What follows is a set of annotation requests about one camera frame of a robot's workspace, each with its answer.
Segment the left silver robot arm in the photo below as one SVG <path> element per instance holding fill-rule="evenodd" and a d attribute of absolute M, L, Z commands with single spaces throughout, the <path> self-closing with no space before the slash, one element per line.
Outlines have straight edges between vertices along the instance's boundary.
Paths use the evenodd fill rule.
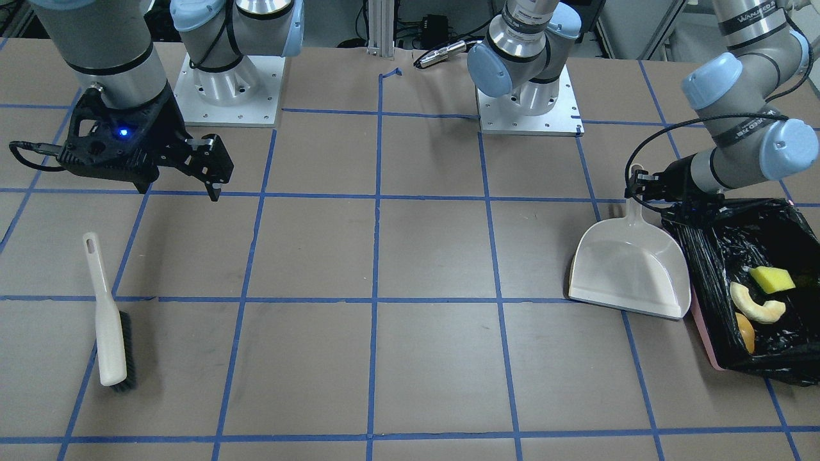
<path fill-rule="evenodd" d="M 807 73 L 812 50 L 787 14 L 789 1 L 715 1 L 726 52 L 683 79 L 682 93 L 714 146 L 655 174 L 625 166 L 625 197 L 705 200 L 726 191 L 807 170 L 818 157 L 817 134 L 771 102 L 775 90 Z M 541 116 L 554 107 L 559 77 L 582 18 L 559 1 L 507 1 L 486 36 L 468 50 L 477 91 L 507 99 L 515 114 Z"/>

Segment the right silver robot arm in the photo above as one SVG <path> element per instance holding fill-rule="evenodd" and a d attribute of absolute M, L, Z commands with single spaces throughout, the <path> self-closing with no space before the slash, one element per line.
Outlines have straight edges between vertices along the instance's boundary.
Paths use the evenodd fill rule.
<path fill-rule="evenodd" d="M 134 184 L 140 193 L 169 167 L 203 183 L 211 201 L 234 169 L 217 134 L 195 139 L 181 103 L 201 109 L 199 122 L 233 109 L 237 122 L 274 123 L 280 70 L 264 65 L 298 56 L 304 41 L 302 1 L 172 1 L 170 15 L 188 55 L 176 90 L 135 1 L 30 3 L 83 93 L 62 145 L 15 141 L 24 166 Z"/>

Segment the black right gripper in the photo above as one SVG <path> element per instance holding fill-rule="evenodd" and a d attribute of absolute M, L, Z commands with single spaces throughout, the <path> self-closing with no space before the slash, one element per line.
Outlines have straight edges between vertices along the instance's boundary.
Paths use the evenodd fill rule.
<path fill-rule="evenodd" d="M 189 137 L 170 85 L 129 109 L 108 107 L 100 86 L 90 86 L 74 106 L 56 161 L 74 175 L 129 182 L 140 193 L 169 166 L 201 181 L 216 202 L 234 163 L 219 135 Z"/>

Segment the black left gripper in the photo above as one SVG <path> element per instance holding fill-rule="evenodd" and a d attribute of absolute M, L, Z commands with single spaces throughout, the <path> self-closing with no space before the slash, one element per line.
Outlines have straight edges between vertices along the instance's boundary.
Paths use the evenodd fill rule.
<path fill-rule="evenodd" d="M 679 159 L 653 174 L 633 163 L 627 167 L 627 198 L 639 202 L 679 202 L 680 222 L 714 222 L 726 218 L 724 195 L 695 196 L 692 161 L 692 157 Z"/>

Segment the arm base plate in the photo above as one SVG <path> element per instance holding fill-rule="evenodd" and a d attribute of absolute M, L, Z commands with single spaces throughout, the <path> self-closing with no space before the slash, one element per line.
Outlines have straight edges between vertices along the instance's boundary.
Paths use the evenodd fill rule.
<path fill-rule="evenodd" d="M 187 126 L 275 128 L 286 58 L 244 56 L 237 67 L 209 73 L 185 58 L 174 95 Z"/>
<path fill-rule="evenodd" d="M 585 133 L 568 67 L 548 84 L 527 82 L 501 97 L 477 89 L 475 96 L 484 134 L 578 137 Z"/>

